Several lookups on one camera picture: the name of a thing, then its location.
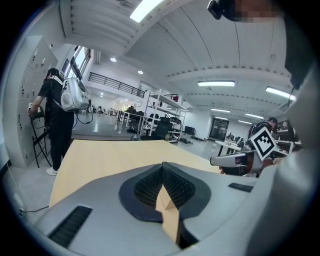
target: black mesh pad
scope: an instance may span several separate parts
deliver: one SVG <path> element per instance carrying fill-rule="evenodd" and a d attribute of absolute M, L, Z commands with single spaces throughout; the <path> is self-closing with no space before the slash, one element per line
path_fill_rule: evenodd
<path fill-rule="evenodd" d="M 180 220 L 198 216 L 211 197 L 205 182 L 163 162 L 127 179 L 120 187 L 119 199 L 137 219 L 162 223 L 162 214 L 155 210 L 162 185 L 179 210 Z"/>

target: black pants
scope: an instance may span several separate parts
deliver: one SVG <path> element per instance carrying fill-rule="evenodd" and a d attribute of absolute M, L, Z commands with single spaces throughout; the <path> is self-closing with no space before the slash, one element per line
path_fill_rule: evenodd
<path fill-rule="evenodd" d="M 52 167 L 55 171 L 60 168 L 61 157 L 65 157 L 71 144 L 72 127 L 74 117 L 69 116 L 59 122 L 51 123 L 49 128 L 49 139 L 51 143 Z"/>

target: white sneaker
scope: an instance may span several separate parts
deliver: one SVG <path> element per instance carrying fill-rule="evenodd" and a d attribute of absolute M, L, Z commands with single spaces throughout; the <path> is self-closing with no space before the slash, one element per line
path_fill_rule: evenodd
<path fill-rule="evenodd" d="M 50 175 L 50 176 L 56 176 L 57 173 L 58 173 L 58 171 L 57 171 L 57 170 L 54 170 L 53 167 L 50 167 L 50 168 L 48 168 L 48 169 L 46 170 L 46 173 L 47 173 L 48 175 Z"/>

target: ceiling light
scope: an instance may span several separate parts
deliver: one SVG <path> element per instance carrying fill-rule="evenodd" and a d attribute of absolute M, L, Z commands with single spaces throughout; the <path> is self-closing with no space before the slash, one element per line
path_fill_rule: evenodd
<path fill-rule="evenodd" d="M 235 81 L 205 81 L 198 82 L 199 86 L 228 86 L 234 87 L 236 85 Z"/>
<path fill-rule="evenodd" d="M 278 90 L 278 89 L 275 89 L 275 88 L 272 88 L 272 87 L 269 87 L 269 86 L 265 89 L 265 91 L 268 92 L 268 93 L 272 93 L 272 94 L 276 94 L 276 95 L 285 97 L 287 99 L 290 99 L 291 101 L 296 101 L 297 100 L 296 96 L 290 95 L 290 93 L 287 93 L 285 91 Z"/>
<path fill-rule="evenodd" d="M 222 120 L 228 120 L 228 118 L 218 117 L 218 116 L 215 116 L 214 118 L 216 118 L 216 119 L 222 119 Z"/>
<path fill-rule="evenodd" d="M 248 124 L 248 125 L 252 125 L 252 122 L 245 122 L 245 121 L 240 121 L 240 120 L 239 120 L 239 122 L 244 123 L 244 124 Z"/>
<path fill-rule="evenodd" d="M 215 109 L 215 108 L 211 108 L 212 111 L 220 111 L 220 112 L 226 112 L 226 113 L 230 113 L 229 110 L 223 110 L 223 109 Z"/>
<path fill-rule="evenodd" d="M 145 16 L 147 16 L 148 13 L 152 11 L 153 8 L 155 8 L 162 1 L 163 0 L 143 0 L 137 6 L 137 8 L 135 8 L 130 18 L 139 23 Z"/>
<path fill-rule="evenodd" d="M 258 115 L 255 115 L 255 114 L 248 114 L 248 113 L 246 113 L 245 115 L 246 115 L 246 116 L 249 116 L 249 117 L 253 117 L 253 118 L 265 119 L 263 116 L 258 116 Z"/>

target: glass door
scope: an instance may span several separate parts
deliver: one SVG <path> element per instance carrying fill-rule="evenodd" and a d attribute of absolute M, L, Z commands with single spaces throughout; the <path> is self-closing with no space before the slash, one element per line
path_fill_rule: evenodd
<path fill-rule="evenodd" d="M 229 121 L 213 119 L 209 137 L 218 141 L 225 141 Z"/>

